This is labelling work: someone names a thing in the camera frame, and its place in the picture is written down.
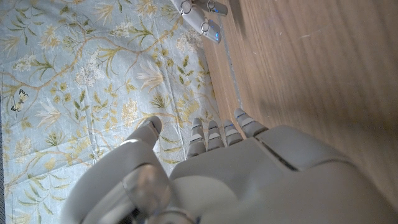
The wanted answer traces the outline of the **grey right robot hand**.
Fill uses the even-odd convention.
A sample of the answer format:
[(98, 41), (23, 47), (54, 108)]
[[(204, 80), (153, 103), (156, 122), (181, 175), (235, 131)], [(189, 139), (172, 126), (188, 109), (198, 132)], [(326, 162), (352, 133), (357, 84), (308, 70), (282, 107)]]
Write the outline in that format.
[(226, 16), (226, 5), (215, 0), (170, 0), (183, 19), (199, 34), (216, 44), (221, 42), (220, 26), (205, 16), (205, 12)]

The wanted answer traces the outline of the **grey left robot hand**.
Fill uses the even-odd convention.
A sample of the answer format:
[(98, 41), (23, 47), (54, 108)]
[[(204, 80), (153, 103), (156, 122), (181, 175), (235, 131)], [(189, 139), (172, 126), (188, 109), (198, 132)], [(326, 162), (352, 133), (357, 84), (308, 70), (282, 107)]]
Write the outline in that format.
[(192, 123), (188, 154), (166, 174), (154, 153), (162, 122), (147, 118), (89, 168), (62, 223), (396, 223), (397, 211), (342, 153), (245, 111), (222, 128)]

